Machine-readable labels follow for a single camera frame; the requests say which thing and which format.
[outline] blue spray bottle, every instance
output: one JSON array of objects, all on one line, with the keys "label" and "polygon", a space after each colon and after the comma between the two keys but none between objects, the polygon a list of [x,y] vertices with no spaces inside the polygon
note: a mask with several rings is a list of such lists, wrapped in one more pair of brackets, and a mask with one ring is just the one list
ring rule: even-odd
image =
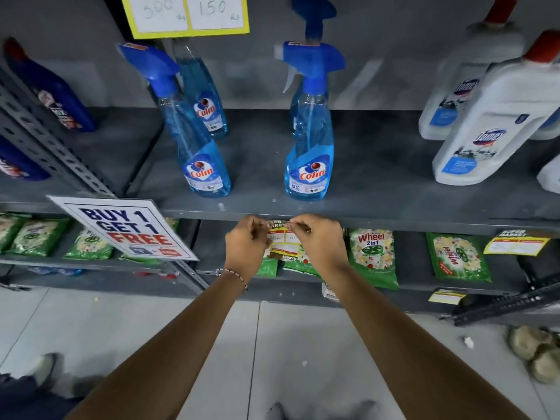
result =
[{"label": "blue spray bottle", "polygon": [[178,162],[190,189],[204,197],[227,196],[231,189],[216,142],[180,93],[178,66],[163,51],[139,44],[120,46],[124,57],[150,82],[167,131],[178,146]]},{"label": "blue spray bottle", "polygon": [[[337,10],[329,0],[290,0],[292,10],[300,15],[305,20],[305,42],[308,44],[320,44],[323,38],[323,20],[336,17]],[[288,91],[292,85],[296,69],[293,67],[288,68],[288,78],[284,93]],[[290,104],[290,119],[292,121],[293,129],[296,129],[297,117],[297,101],[303,91],[303,82],[300,82],[296,93],[293,95],[292,103]],[[326,90],[326,98],[329,98],[329,89]]]},{"label": "blue spray bottle", "polygon": [[94,118],[74,94],[70,85],[27,57],[15,38],[10,37],[4,42],[4,57],[12,72],[56,115],[62,125],[70,131],[81,133],[97,129]]},{"label": "blue spray bottle", "polygon": [[286,192],[295,199],[322,199],[329,187],[334,157],[326,75],[346,67],[344,56],[329,44],[300,42],[276,46],[274,56],[304,76],[303,91],[297,104],[296,143],[286,158],[284,169]]},{"label": "blue spray bottle", "polygon": [[228,134],[228,125],[220,95],[206,65],[187,45],[188,42],[188,38],[173,41],[173,55],[183,79],[183,94],[210,135],[215,139],[224,138]]}]

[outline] bracelet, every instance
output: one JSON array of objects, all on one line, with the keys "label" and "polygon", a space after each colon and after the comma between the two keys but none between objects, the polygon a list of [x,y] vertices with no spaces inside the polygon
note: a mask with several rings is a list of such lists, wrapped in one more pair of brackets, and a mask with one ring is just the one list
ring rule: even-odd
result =
[{"label": "bracelet", "polygon": [[228,273],[231,273],[233,275],[237,275],[239,277],[239,279],[241,280],[241,282],[243,283],[243,286],[245,286],[245,290],[247,291],[249,289],[249,287],[247,286],[247,283],[245,282],[245,280],[243,280],[243,277],[241,277],[241,275],[237,274],[235,271],[230,270],[228,268],[218,268],[216,270],[216,277],[219,277],[220,275],[222,275],[225,271],[227,271]]}]

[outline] promotional sign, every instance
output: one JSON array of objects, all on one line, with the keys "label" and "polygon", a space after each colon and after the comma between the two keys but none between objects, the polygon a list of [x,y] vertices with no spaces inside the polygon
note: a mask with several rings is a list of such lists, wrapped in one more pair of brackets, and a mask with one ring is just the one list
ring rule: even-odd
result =
[{"label": "promotional sign", "polygon": [[536,256],[549,240],[546,236],[531,236],[527,230],[504,230],[488,242],[484,254]]},{"label": "promotional sign", "polygon": [[151,200],[48,197],[124,254],[198,261]]},{"label": "promotional sign", "polygon": [[132,35],[149,38],[247,34],[247,0],[122,0]]}]

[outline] right hand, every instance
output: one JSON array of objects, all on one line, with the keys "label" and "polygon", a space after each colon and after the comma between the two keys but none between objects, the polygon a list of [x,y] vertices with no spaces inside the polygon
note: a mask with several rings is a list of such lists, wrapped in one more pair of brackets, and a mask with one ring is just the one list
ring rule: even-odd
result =
[{"label": "right hand", "polygon": [[342,227],[333,219],[303,214],[290,219],[286,227],[294,232],[313,267],[323,276],[336,268],[349,266]]}]

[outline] colin logo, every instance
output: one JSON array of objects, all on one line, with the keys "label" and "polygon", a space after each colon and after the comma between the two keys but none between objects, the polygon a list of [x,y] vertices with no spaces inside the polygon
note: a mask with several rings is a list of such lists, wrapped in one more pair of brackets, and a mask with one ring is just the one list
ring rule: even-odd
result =
[{"label": "colin logo", "polygon": [[211,99],[203,97],[194,105],[194,111],[200,119],[208,120],[216,112],[216,105]]},{"label": "colin logo", "polygon": [[212,165],[205,161],[195,161],[190,163],[186,166],[186,170],[189,173],[189,178],[201,181],[207,180],[214,173]]},{"label": "colin logo", "polygon": [[477,146],[491,146],[505,133],[507,133],[505,129],[493,128],[480,133],[472,142]]},{"label": "colin logo", "polygon": [[453,94],[459,97],[467,96],[472,90],[474,90],[474,87],[477,86],[479,81],[480,79],[476,78],[466,79],[457,86],[455,91],[453,91]]},{"label": "colin logo", "polygon": [[313,162],[300,168],[300,180],[313,183],[326,174],[326,165],[323,162]]}]

